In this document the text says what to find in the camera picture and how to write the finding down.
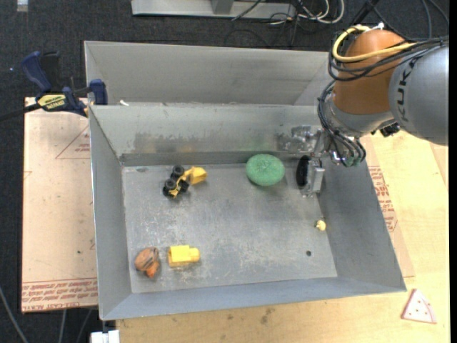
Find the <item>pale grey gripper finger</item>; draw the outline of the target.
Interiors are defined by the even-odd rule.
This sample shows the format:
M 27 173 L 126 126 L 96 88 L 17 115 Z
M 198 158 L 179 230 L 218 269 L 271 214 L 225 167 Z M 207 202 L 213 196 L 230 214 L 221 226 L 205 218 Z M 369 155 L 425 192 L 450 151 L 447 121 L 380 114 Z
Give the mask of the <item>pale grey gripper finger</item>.
M 325 169 L 321 166 L 311 167 L 311 175 L 309 176 L 309 191 L 318 194 L 321 192 L 321 187 L 324 180 Z

